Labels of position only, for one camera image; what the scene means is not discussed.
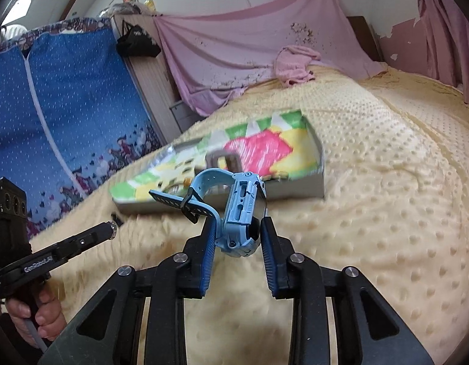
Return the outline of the left hand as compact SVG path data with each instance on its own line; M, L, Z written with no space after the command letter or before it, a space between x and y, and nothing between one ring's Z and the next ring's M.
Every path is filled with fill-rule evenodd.
M38 307L35 315L35 320L38 324L36 328L37 333L41 338L53 341L67 325L61 302L56 297L49 283L46 283L41 289L41 292L38 294L38 301L41 303L41 306ZM27 329L25 322L31 317L29 306L15 298L10 298L5 301L5 307L18 334L20 334L28 344L37 349L38 345Z

